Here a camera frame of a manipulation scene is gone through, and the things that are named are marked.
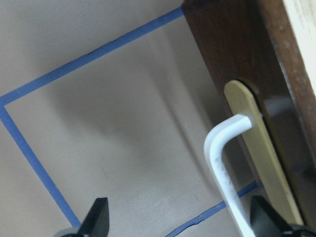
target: blue tape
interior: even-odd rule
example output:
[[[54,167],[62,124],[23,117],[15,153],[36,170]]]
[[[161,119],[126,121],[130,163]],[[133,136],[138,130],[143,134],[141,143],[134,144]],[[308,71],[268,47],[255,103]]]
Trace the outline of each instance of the blue tape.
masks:
[[[252,182],[251,184],[249,184],[246,187],[244,187],[241,190],[239,190],[237,192],[237,194],[241,198],[241,197],[243,197],[244,195],[246,195],[247,193],[249,193],[250,191],[254,190],[257,187],[258,187],[257,183],[256,182]],[[206,210],[205,212],[203,212],[199,216],[197,216],[197,217],[193,218],[192,220],[190,220],[190,221],[184,223],[183,225],[179,226],[174,231],[172,231],[170,234],[168,234],[166,237],[175,237],[175,236],[177,236],[178,234],[183,232],[188,227],[195,226],[195,225],[199,224],[200,222],[205,221],[207,218],[215,215],[217,212],[219,212],[220,210],[224,209],[225,207],[226,207],[226,203],[223,202],[223,201],[220,202],[219,204],[217,204],[214,207],[211,207],[210,209]]]
[[[29,144],[26,142],[18,127],[15,125],[11,116],[4,107],[0,108],[0,118],[2,120],[3,125],[8,130],[8,132],[14,139],[15,143],[18,145],[21,152],[26,157],[31,167],[38,175],[40,180],[43,182],[43,184],[49,191],[50,195],[53,197],[53,199],[55,200],[61,211],[64,213],[70,224],[73,227],[80,226],[80,221],[78,220],[74,212],[71,210],[63,195],[57,189],[56,185],[54,184],[54,182],[52,181],[52,179],[50,178],[50,176],[48,175],[48,173],[46,172],[38,158],[35,156]]]
[[[93,52],[86,54],[78,59],[75,59],[74,61],[71,61],[3,96],[0,97],[0,106],[5,106],[12,101],[15,101],[32,91],[41,88],[42,86],[47,85],[48,83],[51,83],[52,81],[112,52],[113,50],[120,48],[138,38],[141,36],[179,18],[183,15],[182,9],[179,7],[153,21],[150,21],[149,23],[119,37],[118,39],[111,41],[98,49],[94,50]]]

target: brown wooden board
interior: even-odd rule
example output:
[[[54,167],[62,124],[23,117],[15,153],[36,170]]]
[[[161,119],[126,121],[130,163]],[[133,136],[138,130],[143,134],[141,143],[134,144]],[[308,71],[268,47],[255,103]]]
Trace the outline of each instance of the brown wooden board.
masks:
[[[182,8],[228,115],[227,82],[254,93],[304,221],[316,228],[316,100],[282,1],[185,0]]]

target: curved white rod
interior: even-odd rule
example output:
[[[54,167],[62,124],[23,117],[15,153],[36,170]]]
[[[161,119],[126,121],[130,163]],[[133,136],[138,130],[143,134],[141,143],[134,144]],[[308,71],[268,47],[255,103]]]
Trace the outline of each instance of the curved white rod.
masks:
[[[255,237],[255,234],[246,220],[241,202],[223,163],[222,150],[229,140],[250,128],[251,122],[248,117],[235,115],[215,126],[207,135],[204,143],[207,165],[213,171],[224,201],[243,237]]]

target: beige surface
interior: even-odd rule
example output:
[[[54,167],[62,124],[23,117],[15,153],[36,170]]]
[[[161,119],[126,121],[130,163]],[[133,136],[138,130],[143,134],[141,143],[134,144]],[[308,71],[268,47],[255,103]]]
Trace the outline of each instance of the beige surface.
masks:
[[[165,236],[222,200],[202,153],[214,91],[181,17],[7,110],[80,220],[106,196],[109,236]],[[237,189],[253,181],[230,161]]]
[[[237,80],[227,83],[224,93],[233,114],[245,115],[251,120],[252,128],[242,137],[272,206],[288,223],[303,224],[252,93]]]
[[[0,0],[0,95],[180,6],[181,0]]]
[[[316,94],[316,1],[283,0],[283,2]]]
[[[69,222],[0,123],[0,236],[52,237]]]

